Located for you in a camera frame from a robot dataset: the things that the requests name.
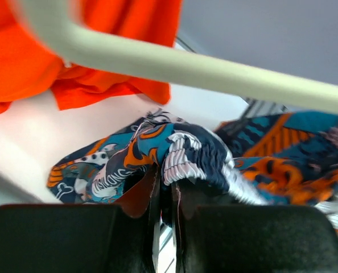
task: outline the orange cloth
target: orange cloth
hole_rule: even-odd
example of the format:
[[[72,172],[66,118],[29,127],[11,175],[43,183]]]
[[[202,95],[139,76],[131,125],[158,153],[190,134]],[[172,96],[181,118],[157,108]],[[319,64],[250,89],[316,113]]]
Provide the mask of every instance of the orange cloth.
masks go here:
[[[85,24],[97,31],[172,47],[182,0],[77,0]],[[144,93],[165,104],[169,84],[72,65],[43,48],[17,24],[0,0],[0,113],[21,98],[51,87],[59,109],[111,96]]]

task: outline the printed fabric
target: printed fabric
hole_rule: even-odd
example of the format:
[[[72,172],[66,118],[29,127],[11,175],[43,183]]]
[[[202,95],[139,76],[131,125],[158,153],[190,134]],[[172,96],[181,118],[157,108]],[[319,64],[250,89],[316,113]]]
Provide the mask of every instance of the printed fabric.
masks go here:
[[[189,179],[246,204],[316,206],[338,230],[337,115],[246,118],[213,133],[158,109],[59,161],[47,185],[65,203],[108,204],[152,164],[164,194]]]

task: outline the white metal rod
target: white metal rod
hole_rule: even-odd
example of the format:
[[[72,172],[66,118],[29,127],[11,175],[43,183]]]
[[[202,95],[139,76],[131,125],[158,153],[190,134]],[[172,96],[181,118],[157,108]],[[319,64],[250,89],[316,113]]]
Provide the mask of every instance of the white metal rod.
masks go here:
[[[18,2],[33,33],[73,63],[338,114],[337,85],[92,31],[68,0]]]

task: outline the clothing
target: clothing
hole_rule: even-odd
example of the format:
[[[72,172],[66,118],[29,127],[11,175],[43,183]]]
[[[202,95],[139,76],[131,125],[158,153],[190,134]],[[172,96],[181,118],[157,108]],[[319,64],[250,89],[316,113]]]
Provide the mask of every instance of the clothing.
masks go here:
[[[159,109],[62,159],[48,187],[62,202],[111,203],[154,163],[164,195],[187,178],[247,204],[317,205],[338,229],[338,116],[320,112],[247,118],[213,133]]]
[[[181,0],[76,0],[93,30],[172,47]],[[12,101],[51,90],[60,110],[111,96],[144,93],[155,102],[170,99],[169,84],[72,65],[45,49],[0,0],[0,113]]]

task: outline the gray wall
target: gray wall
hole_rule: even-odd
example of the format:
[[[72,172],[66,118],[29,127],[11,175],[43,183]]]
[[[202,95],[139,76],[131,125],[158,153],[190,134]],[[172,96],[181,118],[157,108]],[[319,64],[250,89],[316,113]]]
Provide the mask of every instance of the gray wall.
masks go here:
[[[13,186],[0,175],[0,205],[16,203],[40,203],[40,200]]]
[[[338,84],[338,0],[184,0],[199,53]]]

